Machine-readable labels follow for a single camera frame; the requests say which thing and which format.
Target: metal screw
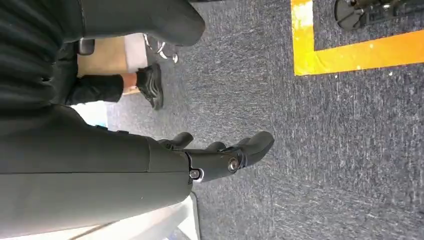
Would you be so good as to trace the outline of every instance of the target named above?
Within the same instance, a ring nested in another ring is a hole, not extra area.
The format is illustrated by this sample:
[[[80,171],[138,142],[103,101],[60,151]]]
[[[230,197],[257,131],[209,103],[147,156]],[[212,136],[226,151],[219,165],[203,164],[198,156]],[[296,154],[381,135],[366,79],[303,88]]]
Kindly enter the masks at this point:
[[[192,179],[198,179],[200,177],[200,171],[196,169],[191,170],[189,175]]]
[[[234,157],[232,157],[230,159],[229,165],[228,165],[228,169],[230,171],[237,171],[239,169],[239,161],[237,159],[235,159]]]

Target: white surface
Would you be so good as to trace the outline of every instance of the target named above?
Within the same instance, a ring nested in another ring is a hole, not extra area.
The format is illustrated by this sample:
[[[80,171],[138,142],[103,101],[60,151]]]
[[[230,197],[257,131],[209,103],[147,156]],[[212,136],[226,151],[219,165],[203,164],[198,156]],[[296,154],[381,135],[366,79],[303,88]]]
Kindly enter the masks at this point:
[[[89,102],[72,106],[84,121],[92,126],[108,126],[108,112],[103,101]]]
[[[126,64],[129,73],[148,66],[146,43],[142,33],[125,36]]]

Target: black sneaker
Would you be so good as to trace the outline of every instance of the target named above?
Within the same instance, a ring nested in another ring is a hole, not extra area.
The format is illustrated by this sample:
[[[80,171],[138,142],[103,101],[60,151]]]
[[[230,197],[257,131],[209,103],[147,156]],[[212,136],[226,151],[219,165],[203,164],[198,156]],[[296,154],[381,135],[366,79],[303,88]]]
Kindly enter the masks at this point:
[[[154,63],[137,71],[137,88],[149,101],[154,110],[164,106],[164,92],[162,91],[161,66]]]

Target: black prosthetic hand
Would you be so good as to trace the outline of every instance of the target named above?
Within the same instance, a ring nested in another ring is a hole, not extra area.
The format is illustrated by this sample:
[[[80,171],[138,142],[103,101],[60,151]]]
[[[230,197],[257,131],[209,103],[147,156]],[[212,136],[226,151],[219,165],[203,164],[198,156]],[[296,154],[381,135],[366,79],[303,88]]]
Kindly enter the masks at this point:
[[[173,140],[159,141],[165,148],[185,155],[190,163],[190,178],[198,183],[228,177],[238,170],[259,162],[274,145],[273,136],[266,131],[247,137],[236,145],[226,147],[216,141],[206,149],[185,149],[193,140],[188,132]]]

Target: black object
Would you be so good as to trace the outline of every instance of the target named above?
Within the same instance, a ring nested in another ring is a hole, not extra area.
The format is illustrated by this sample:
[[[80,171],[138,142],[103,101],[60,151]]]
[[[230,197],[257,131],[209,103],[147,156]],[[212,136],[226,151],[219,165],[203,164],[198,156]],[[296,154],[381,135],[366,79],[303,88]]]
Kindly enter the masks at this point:
[[[423,0],[336,0],[334,4],[335,20],[344,30],[354,30],[423,11]]]
[[[148,136],[87,125],[72,108],[51,103],[56,93],[46,82],[64,43],[148,33],[191,46],[204,30],[185,0],[1,0],[0,238],[173,205],[193,180],[225,177],[266,154],[269,133],[217,152],[170,150]]]
[[[77,44],[76,49],[77,49],[77,53],[79,55],[88,56],[88,55],[92,55],[94,53],[96,41],[94,39],[81,38],[75,44]]]

